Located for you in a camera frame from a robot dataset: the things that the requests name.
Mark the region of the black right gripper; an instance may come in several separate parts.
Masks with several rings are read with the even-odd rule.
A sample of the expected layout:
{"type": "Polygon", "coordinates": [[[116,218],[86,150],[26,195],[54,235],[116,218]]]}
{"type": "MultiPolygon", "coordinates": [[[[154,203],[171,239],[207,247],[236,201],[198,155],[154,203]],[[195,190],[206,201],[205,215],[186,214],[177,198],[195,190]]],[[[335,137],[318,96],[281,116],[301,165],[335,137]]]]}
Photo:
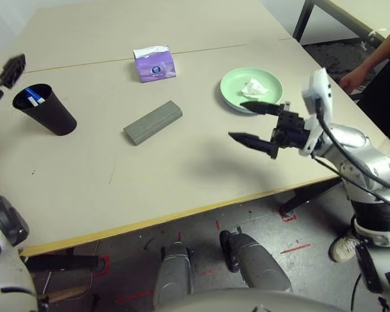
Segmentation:
{"type": "Polygon", "coordinates": [[[278,121],[272,131],[271,142],[248,133],[229,132],[228,135],[236,142],[247,148],[264,152],[271,159],[276,159],[278,147],[302,149],[305,146],[310,130],[305,128],[303,118],[297,113],[289,112],[291,106],[289,102],[277,105],[263,101],[247,101],[240,106],[256,114],[278,116],[278,121]]]}

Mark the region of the bystander bare hand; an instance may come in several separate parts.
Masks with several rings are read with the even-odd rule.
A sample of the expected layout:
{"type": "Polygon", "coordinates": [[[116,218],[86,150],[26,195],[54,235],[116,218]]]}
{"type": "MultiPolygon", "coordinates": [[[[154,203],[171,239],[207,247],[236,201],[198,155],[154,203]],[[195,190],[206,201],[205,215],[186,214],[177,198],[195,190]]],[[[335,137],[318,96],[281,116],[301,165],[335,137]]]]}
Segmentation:
{"type": "Polygon", "coordinates": [[[351,94],[365,80],[366,76],[367,70],[358,67],[342,77],[339,86],[345,93],[351,94]]]}

